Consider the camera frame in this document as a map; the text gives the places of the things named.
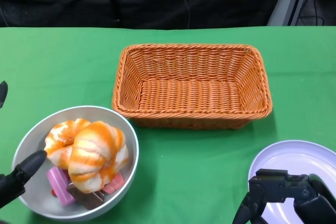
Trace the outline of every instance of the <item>green tablecloth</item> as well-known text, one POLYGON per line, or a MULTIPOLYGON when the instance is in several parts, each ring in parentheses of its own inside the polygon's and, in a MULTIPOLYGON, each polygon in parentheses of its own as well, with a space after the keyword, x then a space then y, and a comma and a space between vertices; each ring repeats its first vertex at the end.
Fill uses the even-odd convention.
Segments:
MULTIPOLYGON (((255 27, 141 31, 90 28, 0 29, 0 172, 44 117, 67 107, 110 108, 119 54, 145 42, 242 43, 265 61, 273 113, 239 131, 135 127, 137 174, 127 195, 87 223, 231 223, 247 191, 253 158, 277 141, 300 139, 336 151, 336 28, 255 27)), ((0 210, 14 224, 56 223, 15 200, 0 210)))

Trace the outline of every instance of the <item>silver bowl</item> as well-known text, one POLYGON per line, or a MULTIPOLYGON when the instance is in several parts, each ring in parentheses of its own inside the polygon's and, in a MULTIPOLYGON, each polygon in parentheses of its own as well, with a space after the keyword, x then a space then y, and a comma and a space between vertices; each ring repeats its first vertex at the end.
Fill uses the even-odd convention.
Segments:
POLYGON ((129 162, 121 171, 125 185, 111 195, 106 194, 105 203, 94 210, 87 210, 78 204, 62 207, 58 199, 51 194, 51 186, 46 174, 47 171, 52 168, 53 164, 47 160, 25 185, 26 192, 20 196, 20 200, 32 211, 50 219, 82 221, 102 215, 114 207, 125 195, 133 181, 135 170, 137 169, 139 144, 133 127, 117 112, 98 106, 68 108, 58 111, 40 121, 25 135, 19 144, 14 155, 12 169, 31 153, 37 150, 43 150, 45 147, 45 137, 56 124, 77 118, 84 118, 90 122, 104 121, 123 131, 129 150, 129 162))

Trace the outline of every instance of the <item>white plate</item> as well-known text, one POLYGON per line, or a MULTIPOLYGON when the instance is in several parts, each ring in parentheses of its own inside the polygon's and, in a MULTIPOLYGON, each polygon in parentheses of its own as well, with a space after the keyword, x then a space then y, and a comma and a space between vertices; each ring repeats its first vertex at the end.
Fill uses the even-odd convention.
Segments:
MULTIPOLYGON (((248 179, 259 169, 288 170, 290 175, 316 174, 336 195, 336 153, 315 143, 289 140, 269 145, 253 160, 248 179)), ((285 203, 268 203, 263 218, 269 224, 303 224, 296 215, 293 199, 285 203)))

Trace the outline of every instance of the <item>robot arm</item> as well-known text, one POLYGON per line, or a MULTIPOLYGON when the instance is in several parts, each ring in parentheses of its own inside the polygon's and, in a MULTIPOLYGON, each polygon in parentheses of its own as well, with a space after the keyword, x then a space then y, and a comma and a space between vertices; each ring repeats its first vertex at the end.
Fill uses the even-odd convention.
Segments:
POLYGON ((294 210, 304 224, 336 223, 336 200, 316 175, 289 175, 286 170, 260 169, 249 180, 233 224, 268 224, 261 215, 266 204, 294 198, 294 210))
MULTIPOLYGON (((6 100, 7 92, 8 85, 3 81, 0 83, 0 108, 6 100)), ((37 151, 18 164, 9 175, 0 174, 0 208, 25 192, 24 185, 41 167, 46 157, 45 151, 37 151)))

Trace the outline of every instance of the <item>basket rim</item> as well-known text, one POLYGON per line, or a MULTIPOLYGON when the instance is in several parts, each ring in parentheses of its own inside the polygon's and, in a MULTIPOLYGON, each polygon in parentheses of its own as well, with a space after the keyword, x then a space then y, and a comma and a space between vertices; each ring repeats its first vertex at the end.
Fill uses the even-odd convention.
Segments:
POLYGON ((113 96, 112 96, 112 108, 118 113, 122 114, 127 118, 134 119, 172 119, 172 118, 194 118, 194 119, 261 119, 268 116, 272 111, 272 100, 269 90, 268 78, 266 75, 266 70, 264 66, 264 61, 261 57, 261 54, 257 48, 247 44, 136 44, 130 45, 123 49, 121 52, 119 65, 117 69, 116 82, 114 84, 113 96), (157 110, 157 109, 127 109, 123 105, 120 104, 120 89, 122 83, 122 73, 124 71, 124 64, 127 57, 127 52, 140 48, 148 48, 148 47, 161 47, 161 48, 169 48, 174 47, 175 49, 178 47, 188 46, 190 48, 226 48, 226 49, 234 49, 236 47, 240 47, 242 50, 248 49, 250 50, 256 59, 260 62, 258 69, 261 80, 263 82, 262 85, 262 94, 263 94, 263 102, 264 106, 261 110, 181 110, 181 109, 172 109, 172 110, 157 110))

